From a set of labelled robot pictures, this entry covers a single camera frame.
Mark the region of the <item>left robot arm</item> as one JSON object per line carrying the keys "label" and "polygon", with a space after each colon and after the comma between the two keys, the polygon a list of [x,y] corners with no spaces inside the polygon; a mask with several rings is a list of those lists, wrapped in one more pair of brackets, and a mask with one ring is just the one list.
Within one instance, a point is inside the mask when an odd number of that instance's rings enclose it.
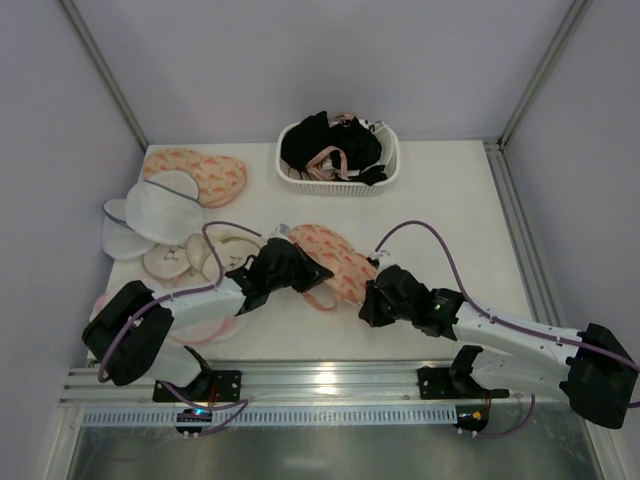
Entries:
{"label": "left robot arm", "polygon": [[99,362],[99,382],[126,386],[153,378],[187,402],[207,395],[215,373],[194,348],[167,344],[171,332],[244,315],[273,292],[305,293],[332,276],[299,245],[271,238],[257,256],[217,282],[165,293],[140,280],[126,283],[90,321],[82,340]]}

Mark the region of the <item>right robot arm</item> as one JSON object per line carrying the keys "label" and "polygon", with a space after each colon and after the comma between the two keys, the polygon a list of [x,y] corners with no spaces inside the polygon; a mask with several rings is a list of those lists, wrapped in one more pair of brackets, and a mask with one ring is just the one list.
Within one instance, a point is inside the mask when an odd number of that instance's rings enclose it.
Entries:
{"label": "right robot arm", "polygon": [[459,291],[428,289],[397,265],[367,281],[359,316],[372,327],[403,320],[460,342],[449,376],[463,397],[512,390],[552,398],[614,430],[632,407],[639,366],[604,326],[579,331],[502,319]]}

